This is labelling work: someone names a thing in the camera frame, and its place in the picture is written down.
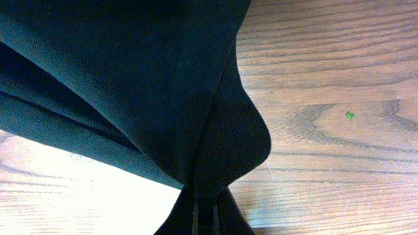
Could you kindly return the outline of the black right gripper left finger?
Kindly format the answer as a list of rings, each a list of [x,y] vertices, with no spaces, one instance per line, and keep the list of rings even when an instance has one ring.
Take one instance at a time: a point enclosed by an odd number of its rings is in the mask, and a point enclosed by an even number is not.
[[[182,188],[169,216],[154,235],[197,235],[199,209],[189,189]]]

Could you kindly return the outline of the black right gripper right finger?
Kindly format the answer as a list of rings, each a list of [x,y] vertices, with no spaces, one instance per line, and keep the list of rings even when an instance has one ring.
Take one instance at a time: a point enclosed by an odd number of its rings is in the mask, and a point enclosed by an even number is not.
[[[219,235],[255,235],[244,219],[229,188],[223,190],[216,202],[217,234]]]

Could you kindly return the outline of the black polo shirt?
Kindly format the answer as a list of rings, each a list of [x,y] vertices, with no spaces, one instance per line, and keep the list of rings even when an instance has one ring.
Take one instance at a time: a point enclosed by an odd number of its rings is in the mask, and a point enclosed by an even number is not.
[[[249,1],[2,1],[1,128],[213,201],[269,155]]]

